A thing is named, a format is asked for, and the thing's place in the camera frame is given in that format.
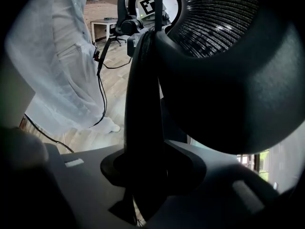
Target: black vertical post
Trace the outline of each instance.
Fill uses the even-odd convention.
[[[162,29],[163,0],[155,0],[155,31]]]

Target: person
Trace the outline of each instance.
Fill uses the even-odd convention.
[[[117,4],[117,0],[105,0]],[[86,0],[30,0],[5,41],[13,65],[35,91],[26,114],[49,134],[120,127],[104,117],[97,65],[84,22]]]

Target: black device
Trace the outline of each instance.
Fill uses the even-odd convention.
[[[302,223],[304,174],[279,195],[229,155],[271,147],[305,119],[302,0],[177,1],[162,31],[155,0],[155,30],[133,54],[124,147],[60,155],[1,129],[7,223],[41,227],[35,215],[50,227],[134,228],[133,199],[152,229]],[[141,31],[135,2],[118,0],[121,35]],[[162,104],[178,132],[213,150],[165,140]]]

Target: brick wall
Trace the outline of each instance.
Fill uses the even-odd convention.
[[[91,35],[91,21],[100,20],[105,17],[117,18],[117,6],[104,2],[103,0],[87,0],[84,9],[85,23],[88,26]],[[106,37],[105,25],[94,25],[95,39]]]

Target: ribbed inner surface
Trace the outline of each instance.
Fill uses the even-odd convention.
[[[171,39],[195,57],[228,50],[248,29],[259,3],[259,0],[186,1],[186,17]]]

